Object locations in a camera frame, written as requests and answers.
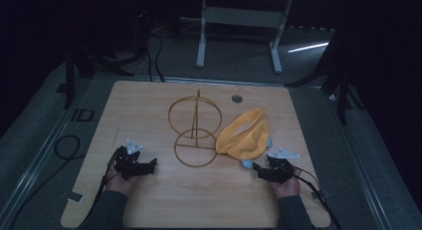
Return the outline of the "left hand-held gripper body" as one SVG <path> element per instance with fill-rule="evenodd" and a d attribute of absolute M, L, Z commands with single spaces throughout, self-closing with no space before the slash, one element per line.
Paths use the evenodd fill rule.
<path fill-rule="evenodd" d="M 125 145 L 115 151 L 114 169 L 124 180 L 150 173 L 149 163 L 139 163 L 137 161 L 142 149 L 143 146 L 141 144 L 128 139 Z"/>

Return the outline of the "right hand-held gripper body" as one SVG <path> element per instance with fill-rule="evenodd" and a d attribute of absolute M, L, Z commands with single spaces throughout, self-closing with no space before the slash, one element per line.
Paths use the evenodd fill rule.
<path fill-rule="evenodd" d="M 294 168 L 290 164 L 290 159 L 297 159 L 298 153 L 286 150 L 280 147 L 278 150 L 270 151 L 267 154 L 267 160 L 270 168 L 266 170 L 271 174 L 272 182 L 284 183 L 294 176 Z"/>

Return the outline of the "yellow cloth hat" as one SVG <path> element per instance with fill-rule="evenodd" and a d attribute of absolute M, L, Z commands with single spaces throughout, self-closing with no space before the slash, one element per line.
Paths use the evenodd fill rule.
<path fill-rule="evenodd" d="M 234 119 L 219 134 L 216 152 L 236 159 L 259 157 L 270 139 L 266 109 L 251 109 Z"/>

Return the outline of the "gold wire hat stand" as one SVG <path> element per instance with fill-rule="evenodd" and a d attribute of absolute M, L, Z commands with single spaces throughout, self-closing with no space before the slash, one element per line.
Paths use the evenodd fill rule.
<path fill-rule="evenodd" d="M 182 103 L 191 102 L 193 104 L 192 121 L 190 127 L 186 130 L 180 130 L 176 127 L 172 120 L 172 113 L 176 110 L 176 107 Z M 218 115 L 217 125 L 213 129 L 203 128 L 200 126 L 200 105 L 205 104 L 211 107 Z M 176 159 L 183 165 L 193 168 L 199 168 L 209 165 L 217 157 L 217 153 L 214 151 L 214 146 L 201 146 L 200 141 L 211 137 L 213 141 L 216 141 L 215 133 L 219 130 L 222 125 L 223 115 L 220 108 L 210 99 L 202 97 L 201 91 L 198 90 L 195 96 L 188 96 L 175 101 L 168 109 L 167 120 L 170 127 L 177 133 L 177 138 L 173 144 L 173 152 Z M 207 149 L 213 150 L 212 157 L 204 163 L 193 164 L 186 162 L 179 154 L 178 148 L 193 148 L 193 149 Z"/>

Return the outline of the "person's right hand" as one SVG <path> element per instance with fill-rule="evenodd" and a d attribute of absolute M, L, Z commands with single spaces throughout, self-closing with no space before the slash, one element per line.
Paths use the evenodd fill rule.
<path fill-rule="evenodd" d="M 301 185 L 299 183 L 299 180 L 297 179 L 297 176 L 300 175 L 301 171 L 295 168 L 294 176 L 288 179 L 286 182 L 278 183 L 270 181 L 269 185 L 273 190 L 275 197 L 277 199 L 281 199 L 285 197 L 299 195 L 301 191 Z"/>

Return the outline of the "person's left hand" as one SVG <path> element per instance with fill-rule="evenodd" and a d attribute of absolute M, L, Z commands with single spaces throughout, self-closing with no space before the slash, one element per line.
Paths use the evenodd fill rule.
<path fill-rule="evenodd" d="M 134 176 L 129 180 L 124 180 L 112 165 L 106 179 L 105 189 L 129 196 L 140 179 L 140 176 Z"/>

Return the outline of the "light blue cloth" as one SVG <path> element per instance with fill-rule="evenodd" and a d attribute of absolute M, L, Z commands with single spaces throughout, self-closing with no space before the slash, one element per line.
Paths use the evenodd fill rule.
<path fill-rule="evenodd" d="M 273 145 L 273 141 L 271 138 L 268 139 L 267 148 L 270 148 Z M 253 168 L 253 160 L 252 159 L 244 159 L 241 161 L 241 164 L 244 168 L 252 169 Z"/>

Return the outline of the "black metal stand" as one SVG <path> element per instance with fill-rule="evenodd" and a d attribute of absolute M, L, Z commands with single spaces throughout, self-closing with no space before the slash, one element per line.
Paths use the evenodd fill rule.
<path fill-rule="evenodd" d="M 99 63 L 100 65 L 104 66 L 107 70 L 118 74 L 119 76 L 132 76 L 132 73 L 124 71 L 117 63 L 109 61 L 103 56 L 98 55 L 89 49 L 86 49 L 84 47 L 71 49 L 65 59 L 66 81 L 59 86 L 59 90 L 63 91 L 66 94 L 66 100 L 64 105 L 65 110 L 71 106 L 76 96 L 75 69 L 78 69 L 80 75 L 83 78 L 90 79 L 94 76 L 95 73 L 94 70 L 91 68 L 91 61 Z"/>
<path fill-rule="evenodd" d="M 326 76 L 320 90 L 325 95 L 332 95 L 338 91 L 336 114 L 342 124 L 346 124 L 345 111 L 347 95 L 349 93 L 349 79 L 352 67 L 352 53 L 347 45 L 343 33 L 335 31 L 323 51 L 315 70 L 308 76 L 297 81 L 287 83 L 288 88 L 298 88 L 322 76 Z"/>

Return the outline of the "black rectangular floor bracket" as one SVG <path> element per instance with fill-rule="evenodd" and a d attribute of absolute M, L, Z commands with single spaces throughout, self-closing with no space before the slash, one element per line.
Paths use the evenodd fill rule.
<path fill-rule="evenodd" d="M 94 118 L 95 112 L 87 109 L 74 110 L 71 121 L 91 121 Z"/>

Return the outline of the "white metal desk frame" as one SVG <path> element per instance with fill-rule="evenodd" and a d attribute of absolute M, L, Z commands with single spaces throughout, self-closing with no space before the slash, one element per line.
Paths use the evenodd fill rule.
<path fill-rule="evenodd" d="M 196 67 L 203 68 L 206 57 L 206 26 L 223 24 L 259 28 L 273 28 L 275 38 L 269 43 L 273 69 L 276 74 L 283 71 L 279 46 L 294 0 L 287 0 L 283 11 L 248 10 L 209 6 L 207 0 L 201 0 L 200 38 L 197 51 Z"/>

